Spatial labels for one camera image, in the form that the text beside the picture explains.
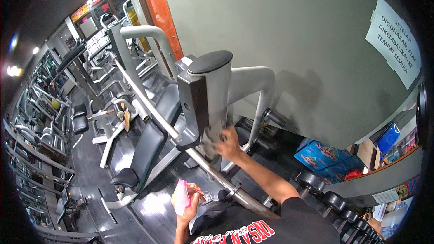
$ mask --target pink spray bottle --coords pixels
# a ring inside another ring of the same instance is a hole
[[[175,213],[177,215],[183,215],[184,209],[190,207],[190,197],[188,196],[187,191],[187,181],[178,180],[178,185],[175,188]]]

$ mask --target padded seat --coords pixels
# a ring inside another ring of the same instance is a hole
[[[35,127],[33,127],[33,131],[35,131],[36,134],[41,134],[41,135],[42,135],[44,129],[45,129],[45,127],[43,127],[43,126],[35,126]]]
[[[132,188],[137,183],[137,175],[131,168],[123,168],[117,176],[110,180],[110,184],[112,185],[124,185],[127,188]]]
[[[181,113],[181,104],[177,84],[166,87],[155,109],[173,126]],[[146,123],[134,151],[133,160],[129,168],[122,169],[120,173],[111,179],[112,185],[125,185],[131,187],[134,192],[140,193],[152,168],[157,162],[163,146],[167,140],[167,133],[151,118]]]
[[[73,60],[74,57],[76,57],[79,53],[81,53],[83,50],[86,49],[86,45],[83,43],[73,50],[68,51],[68,53],[65,54],[63,57],[63,61],[60,63],[60,65],[56,68],[56,73],[59,73],[63,68],[65,68],[71,60]]]
[[[83,134],[89,130],[89,122],[87,120],[87,110],[84,104],[73,107],[73,133],[75,135]]]

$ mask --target poster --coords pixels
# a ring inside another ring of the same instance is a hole
[[[421,67],[419,46],[408,25],[386,1],[377,0],[365,39],[380,52],[409,89]]]
[[[395,187],[396,193],[400,199],[413,195],[419,187],[419,176],[410,179],[408,182]]]
[[[395,188],[391,188],[389,190],[373,194],[372,197],[377,201],[379,204],[387,204],[390,202],[394,202],[399,200],[398,193],[396,192]]]
[[[81,6],[81,8],[79,8],[78,10],[76,10],[73,13],[73,15],[71,15],[71,20],[73,21],[73,23],[75,23],[75,21],[77,21],[78,19],[80,19],[83,15],[85,15],[88,12],[89,12],[89,8],[88,8],[87,3],[86,3],[83,6]]]

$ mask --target cardboard box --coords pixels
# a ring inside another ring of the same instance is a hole
[[[305,138],[294,154],[297,160],[312,171],[327,168],[351,156],[348,150],[339,150],[310,138]]]
[[[344,182],[345,177],[350,171],[355,169],[363,170],[364,167],[363,161],[357,155],[353,155],[337,164],[318,170],[315,174],[322,177],[327,185],[330,185]]]

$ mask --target black t-shirt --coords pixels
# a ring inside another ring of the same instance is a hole
[[[203,231],[192,244],[339,243],[333,225],[301,198],[286,199],[281,211],[281,219],[265,221],[241,206],[232,206],[218,226]]]

